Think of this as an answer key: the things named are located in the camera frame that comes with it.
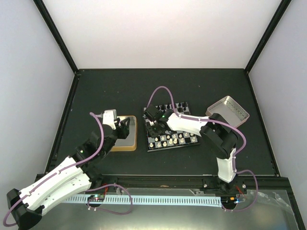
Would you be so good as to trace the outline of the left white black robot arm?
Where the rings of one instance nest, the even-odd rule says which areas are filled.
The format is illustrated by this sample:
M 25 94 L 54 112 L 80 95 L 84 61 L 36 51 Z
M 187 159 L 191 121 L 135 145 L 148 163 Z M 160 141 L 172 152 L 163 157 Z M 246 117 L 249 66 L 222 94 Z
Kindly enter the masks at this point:
M 95 166 L 105 158 L 119 139 L 129 135 L 130 120 L 116 119 L 111 133 L 101 136 L 99 144 L 88 140 L 74 155 L 68 156 L 55 169 L 21 190 L 7 193 L 8 215 L 20 230 L 29 230 L 52 208 L 79 192 L 98 191 L 103 186 Z

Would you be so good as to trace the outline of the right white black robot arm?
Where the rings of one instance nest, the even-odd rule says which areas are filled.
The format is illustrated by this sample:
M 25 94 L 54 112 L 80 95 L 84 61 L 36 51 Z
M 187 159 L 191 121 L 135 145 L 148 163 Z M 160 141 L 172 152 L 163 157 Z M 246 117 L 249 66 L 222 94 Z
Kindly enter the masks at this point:
M 237 135 L 222 116 L 197 117 L 172 112 L 144 112 L 144 118 L 149 120 L 146 126 L 151 137 L 156 137 L 166 131 L 184 131 L 202 137 L 217 160 L 218 187 L 223 193 L 230 193 L 236 186 L 235 152 Z

